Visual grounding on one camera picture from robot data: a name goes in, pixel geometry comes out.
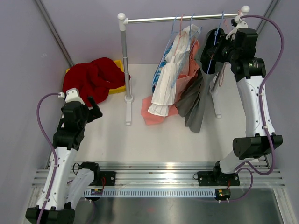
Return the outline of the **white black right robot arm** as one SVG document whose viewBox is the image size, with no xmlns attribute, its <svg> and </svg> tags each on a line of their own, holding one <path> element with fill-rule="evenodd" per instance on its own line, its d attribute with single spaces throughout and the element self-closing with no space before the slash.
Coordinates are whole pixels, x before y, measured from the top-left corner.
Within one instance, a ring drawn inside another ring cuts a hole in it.
<svg viewBox="0 0 299 224">
<path fill-rule="evenodd" d="M 257 58 L 258 34 L 251 28 L 240 28 L 232 37 L 223 29 L 213 29 L 199 56 L 203 73 L 211 75 L 224 63 L 231 65 L 246 118 L 245 136 L 234 138 L 232 151 L 217 161 L 212 171 L 197 173 L 200 186 L 239 186 L 238 171 L 251 161 L 272 153 L 283 143 L 271 124 L 265 94 L 266 69 L 263 59 Z"/>
</svg>

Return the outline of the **blue wire hanger grey skirt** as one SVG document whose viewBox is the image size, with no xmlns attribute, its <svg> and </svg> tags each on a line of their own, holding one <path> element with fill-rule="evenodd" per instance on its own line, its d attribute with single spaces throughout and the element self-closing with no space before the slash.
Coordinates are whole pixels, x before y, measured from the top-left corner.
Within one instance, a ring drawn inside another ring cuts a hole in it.
<svg viewBox="0 0 299 224">
<path fill-rule="evenodd" d="M 219 32 L 219 29 L 221 28 L 222 24 L 223 24 L 223 21 L 224 21 L 224 14 L 225 14 L 225 11 L 222 11 L 222 15 L 221 15 L 221 21 L 217 27 L 217 29 L 214 31 L 214 46 L 216 45 L 216 42 L 217 42 L 217 35 L 218 35 L 218 32 Z M 212 56 L 210 57 L 210 62 L 209 62 L 209 66 L 208 66 L 208 69 L 207 69 L 207 74 L 209 74 L 209 71 L 210 71 L 210 68 L 211 68 L 211 64 L 212 64 Z"/>
</svg>

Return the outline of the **salmon pink skirt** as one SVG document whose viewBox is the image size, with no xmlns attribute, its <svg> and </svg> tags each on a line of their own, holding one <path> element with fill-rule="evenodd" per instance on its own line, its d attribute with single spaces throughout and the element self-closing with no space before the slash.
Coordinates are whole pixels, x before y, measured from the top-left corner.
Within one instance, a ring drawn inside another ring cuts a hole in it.
<svg viewBox="0 0 299 224">
<path fill-rule="evenodd" d="M 195 40 L 192 42 L 193 46 L 191 52 L 189 53 L 189 61 L 185 63 L 185 66 L 188 66 L 187 69 L 183 69 L 183 71 L 178 76 L 176 81 L 176 96 L 174 103 L 177 103 L 183 91 L 186 90 L 188 86 L 196 79 L 198 76 L 199 65 L 195 61 L 195 55 L 197 54 L 200 46 L 199 41 Z M 142 100 L 142 107 L 141 107 L 141 115 L 144 119 L 145 125 L 156 125 L 160 124 L 164 121 L 165 117 L 154 115 L 148 112 L 148 109 L 151 105 L 152 96 L 144 98 Z"/>
</svg>

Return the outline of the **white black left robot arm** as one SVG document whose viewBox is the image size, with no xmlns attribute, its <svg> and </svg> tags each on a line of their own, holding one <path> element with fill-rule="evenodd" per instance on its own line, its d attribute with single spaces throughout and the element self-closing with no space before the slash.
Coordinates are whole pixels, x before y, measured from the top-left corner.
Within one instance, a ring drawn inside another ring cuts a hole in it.
<svg viewBox="0 0 299 224">
<path fill-rule="evenodd" d="M 70 181 L 71 165 L 75 162 L 86 124 L 102 117 L 93 97 L 87 98 L 91 109 L 78 96 L 69 93 L 61 108 L 63 117 L 49 144 L 53 153 L 49 173 L 36 206 L 27 208 L 25 218 L 32 224 L 72 224 L 75 208 L 88 186 L 88 197 L 103 196 L 104 188 L 115 185 L 116 172 L 101 171 L 98 163 L 82 162 Z"/>
</svg>

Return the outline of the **blue hanger salmon skirt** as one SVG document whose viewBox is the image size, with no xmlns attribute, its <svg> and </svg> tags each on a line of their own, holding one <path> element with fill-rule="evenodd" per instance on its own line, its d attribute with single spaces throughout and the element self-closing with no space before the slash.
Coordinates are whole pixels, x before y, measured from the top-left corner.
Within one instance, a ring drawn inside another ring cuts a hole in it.
<svg viewBox="0 0 299 224">
<path fill-rule="evenodd" d="M 195 28 L 194 28 L 194 26 L 192 27 L 192 19 L 193 19 L 194 15 L 195 14 L 193 14 L 190 18 L 189 26 L 186 27 L 185 29 L 182 29 L 182 37 L 180 39 L 180 43 L 178 45 L 176 54 L 174 55 L 174 51 L 175 51 L 176 44 L 177 44 L 177 41 L 179 38 L 179 32 L 174 39 L 173 46 L 172 46 L 170 52 L 166 56 L 166 61 L 168 63 L 173 63 L 175 65 L 175 70 L 174 70 L 175 73 L 173 74 L 171 88 L 174 87 L 180 72 L 183 70 L 183 68 L 185 66 L 185 62 L 187 60 L 186 52 L 190 51 L 190 44 L 192 42 L 192 39 L 198 38 L 198 35 L 200 34 L 200 32 L 202 30 L 202 28 L 199 28 L 197 26 L 195 26 Z"/>
</svg>

